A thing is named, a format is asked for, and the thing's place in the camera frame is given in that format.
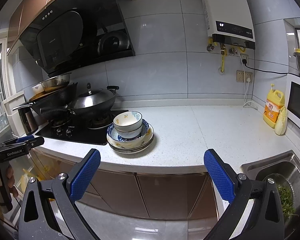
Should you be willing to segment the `person's left hand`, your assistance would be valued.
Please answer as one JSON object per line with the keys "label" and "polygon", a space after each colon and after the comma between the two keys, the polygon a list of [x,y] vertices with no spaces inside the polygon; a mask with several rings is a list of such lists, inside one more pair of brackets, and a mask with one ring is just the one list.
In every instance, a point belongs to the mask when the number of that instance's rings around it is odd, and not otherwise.
{"label": "person's left hand", "polygon": [[9,192],[13,195],[14,198],[18,197],[18,191],[15,188],[15,178],[14,178],[14,170],[11,165],[8,166],[6,170],[6,177],[7,177],[7,185],[9,188]]}

